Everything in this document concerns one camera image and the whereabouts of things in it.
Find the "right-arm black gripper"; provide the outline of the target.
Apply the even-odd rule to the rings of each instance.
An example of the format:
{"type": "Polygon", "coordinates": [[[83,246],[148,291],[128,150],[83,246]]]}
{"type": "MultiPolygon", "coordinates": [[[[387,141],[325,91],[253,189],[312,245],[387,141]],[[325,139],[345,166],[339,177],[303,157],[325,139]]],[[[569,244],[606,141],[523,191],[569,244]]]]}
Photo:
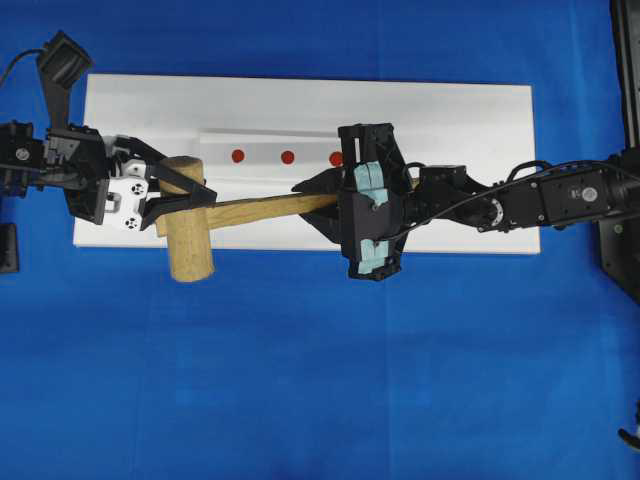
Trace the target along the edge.
{"type": "Polygon", "coordinates": [[[338,193],[338,213],[300,217],[331,243],[341,245],[348,275],[384,280],[401,270],[409,221],[406,202],[413,190],[406,162],[389,123],[338,129],[343,167],[329,168],[297,183],[294,193],[338,193]]]}

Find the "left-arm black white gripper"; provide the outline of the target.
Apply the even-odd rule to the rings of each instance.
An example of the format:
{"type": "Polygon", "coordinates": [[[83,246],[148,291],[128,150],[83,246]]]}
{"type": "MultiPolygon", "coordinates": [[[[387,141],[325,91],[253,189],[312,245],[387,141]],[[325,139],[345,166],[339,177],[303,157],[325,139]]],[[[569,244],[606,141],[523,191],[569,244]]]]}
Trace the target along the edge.
{"type": "Polygon", "coordinates": [[[160,182],[178,193],[146,198],[140,230],[161,216],[213,207],[217,193],[168,166],[168,157],[135,137],[102,136],[87,126],[70,125],[47,131],[43,185],[64,191],[72,216],[100,225],[104,219],[107,187],[127,165],[127,174],[147,182],[147,192],[159,192],[160,182]]]}

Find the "black left arm base block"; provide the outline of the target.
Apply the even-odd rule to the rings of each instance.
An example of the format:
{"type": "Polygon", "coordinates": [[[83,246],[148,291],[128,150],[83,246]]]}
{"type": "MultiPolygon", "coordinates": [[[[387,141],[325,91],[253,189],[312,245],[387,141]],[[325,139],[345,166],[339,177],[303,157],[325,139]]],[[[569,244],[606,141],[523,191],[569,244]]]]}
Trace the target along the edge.
{"type": "Polygon", "coordinates": [[[0,228],[0,270],[2,274],[19,271],[17,228],[13,223],[2,224],[0,228]]]}

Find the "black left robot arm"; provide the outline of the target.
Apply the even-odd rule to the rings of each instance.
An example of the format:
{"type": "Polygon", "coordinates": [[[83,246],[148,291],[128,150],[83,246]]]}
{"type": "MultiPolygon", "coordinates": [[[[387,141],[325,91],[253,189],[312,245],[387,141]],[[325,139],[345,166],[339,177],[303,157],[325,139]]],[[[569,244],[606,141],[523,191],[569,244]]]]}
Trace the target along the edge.
{"type": "Polygon", "coordinates": [[[38,140],[30,123],[1,126],[1,194],[59,188],[71,216],[94,225],[144,231],[163,215],[216,204],[215,191],[169,160],[137,138],[89,127],[50,130],[38,140]]]}

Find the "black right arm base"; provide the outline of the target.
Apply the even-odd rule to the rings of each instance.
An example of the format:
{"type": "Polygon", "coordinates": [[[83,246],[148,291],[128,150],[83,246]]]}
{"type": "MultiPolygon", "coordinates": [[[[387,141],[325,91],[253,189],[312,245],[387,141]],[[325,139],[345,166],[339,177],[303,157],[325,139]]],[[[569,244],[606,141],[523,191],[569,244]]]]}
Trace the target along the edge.
{"type": "MultiPolygon", "coordinates": [[[[613,158],[634,175],[639,174],[639,3],[610,3],[612,33],[625,148],[613,158]]],[[[623,201],[616,214],[598,222],[602,270],[634,300],[639,299],[639,183],[620,175],[613,191],[623,201]]]]}

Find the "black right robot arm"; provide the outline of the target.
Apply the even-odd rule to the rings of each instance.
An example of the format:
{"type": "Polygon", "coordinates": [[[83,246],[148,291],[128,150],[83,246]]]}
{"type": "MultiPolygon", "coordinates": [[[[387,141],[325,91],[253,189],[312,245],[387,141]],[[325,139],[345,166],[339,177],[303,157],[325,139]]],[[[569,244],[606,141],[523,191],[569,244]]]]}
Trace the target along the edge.
{"type": "Polygon", "coordinates": [[[341,166],[292,190],[335,195],[334,206],[303,218],[340,246],[353,279],[381,281],[398,273],[410,232],[434,220],[508,233],[562,229],[639,210],[636,147],[605,161],[524,162],[506,180],[486,186],[463,165],[406,162],[390,123],[343,126],[338,136],[341,166]]]}

